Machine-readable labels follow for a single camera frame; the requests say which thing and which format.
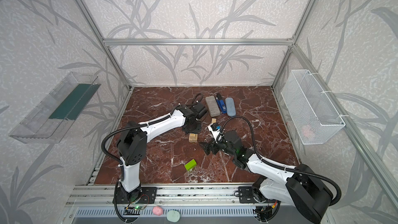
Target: wooden block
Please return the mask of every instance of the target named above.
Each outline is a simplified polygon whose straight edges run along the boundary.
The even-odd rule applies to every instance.
[[[189,141],[190,141],[191,143],[196,143],[196,142],[198,142],[198,135],[197,135],[197,134],[194,134],[194,133],[190,133],[190,134],[189,134]]]

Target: blue stapler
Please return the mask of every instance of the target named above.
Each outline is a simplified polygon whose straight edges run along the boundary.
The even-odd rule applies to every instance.
[[[220,107],[222,113],[226,113],[225,103],[224,103],[220,93],[216,93],[216,101],[217,101],[218,107]]]

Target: leaf pattern wallpaper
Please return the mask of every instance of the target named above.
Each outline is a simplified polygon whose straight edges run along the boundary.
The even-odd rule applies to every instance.
[[[397,0],[319,0],[298,45],[370,145],[398,179]],[[302,69],[293,56],[290,69]],[[336,223],[398,223],[398,214],[344,131],[323,145],[303,146],[282,105],[302,162],[338,178],[343,197]]]
[[[307,1],[85,0],[106,38],[290,38]],[[271,85],[287,47],[111,49],[131,85]]]
[[[127,96],[72,0],[0,0],[0,223],[55,223]],[[69,73],[101,84],[58,144],[8,133]]]

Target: black mounting plate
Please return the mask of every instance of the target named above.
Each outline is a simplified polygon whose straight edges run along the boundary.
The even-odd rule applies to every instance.
[[[253,190],[251,189],[251,186],[241,186],[238,187],[238,193],[239,193],[239,203],[258,203],[253,197]],[[269,199],[267,199],[263,203],[271,202]]]
[[[154,204],[156,198],[157,187],[141,187],[143,196],[135,204]],[[123,197],[121,188],[117,188],[116,204],[128,204],[128,200]]]

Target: lime green rectangular block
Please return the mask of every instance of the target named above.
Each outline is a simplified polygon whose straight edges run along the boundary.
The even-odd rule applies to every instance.
[[[186,165],[185,168],[187,169],[187,171],[190,171],[193,167],[196,166],[196,161],[195,159],[192,159],[191,161],[189,161]]]

